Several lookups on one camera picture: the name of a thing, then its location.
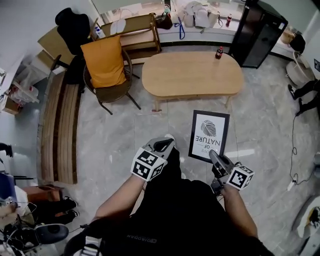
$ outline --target black shirt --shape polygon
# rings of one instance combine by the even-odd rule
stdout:
[[[180,179],[173,186],[147,186],[135,214],[122,221],[98,219],[73,237],[65,256],[83,248],[85,237],[102,238],[102,255],[210,253],[273,255],[254,237],[240,233],[211,187]]]

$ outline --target wooden shelf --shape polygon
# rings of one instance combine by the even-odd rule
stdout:
[[[158,52],[155,50],[154,47],[152,47],[152,48],[128,50],[127,53],[129,54],[129,57],[131,60],[135,60],[135,59],[149,58],[153,55],[156,55]]]
[[[141,33],[120,36],[120,43],[123,47],[153,42],[154,34],[151,29]]]
[[[108,23],[101,26],[101,29],[103,30],[103,33],[105,34],[105,36],[108,38],[110,36],[127,34],[134,31],[148,30],[150,29],[150,23],[153,22],[152,16],[150,14],[126,18],[125,21],[126,21],[125,28],[121,33],[110,35],[110,27],[112,23]]]

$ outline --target white wall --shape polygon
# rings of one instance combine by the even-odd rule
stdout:
[[[314,59],[320,62],[320,29],[312,37],[309,44],[305,47],[303,55],[308,60],[314,75],[316,78],[320,79],[320,72],[315,69]]]
[[[277,10],[289,24],[304,32],[317,10],[312,0],[262,0]]]
[[[107,11],[118,9],[124,6],[134,4],[143,4],[150,2],[160,2],[161,0],[92,0],[99,13],[103,14]]]
[[[8,70],[20,55],[30,60],[38,54],[38,39],[56,26],[56,15],[67,7],[87,14],[91,22],[98,17],[89,0],[0,0],[0,67]]]

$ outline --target white sign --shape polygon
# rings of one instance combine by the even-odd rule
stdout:
[[[229,127],[229,114],[194,110],[189,157],[211,163],[209,151],[222,156]]]

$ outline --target hand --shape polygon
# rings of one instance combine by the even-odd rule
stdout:
[[[223,197],[232,197],[239,195],[239,190],[229,184],[224,184],[221,194]]]

